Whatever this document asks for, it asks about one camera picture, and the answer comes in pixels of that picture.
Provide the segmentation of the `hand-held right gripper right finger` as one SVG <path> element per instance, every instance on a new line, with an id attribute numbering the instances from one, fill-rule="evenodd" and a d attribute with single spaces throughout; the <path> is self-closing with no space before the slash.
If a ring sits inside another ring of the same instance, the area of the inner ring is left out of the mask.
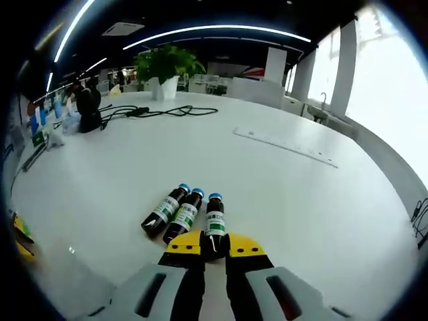
<path id="1" fill-rule="evenodd" d="M 319 290 L 275 266 L 250 237 L 227 234 L 227 296 L 236 320 L 352 320 L 324 303 Z"/>

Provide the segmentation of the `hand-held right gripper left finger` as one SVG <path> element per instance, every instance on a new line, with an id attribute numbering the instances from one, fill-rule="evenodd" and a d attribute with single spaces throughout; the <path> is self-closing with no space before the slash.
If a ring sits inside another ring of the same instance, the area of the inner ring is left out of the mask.
<path id="1" fill-rule="evenodd" d="M 205 293 L 204 232 L 174 238 L 158 263 L 118 286 L 107 305 L 81 320 L 198 320 Z"/>

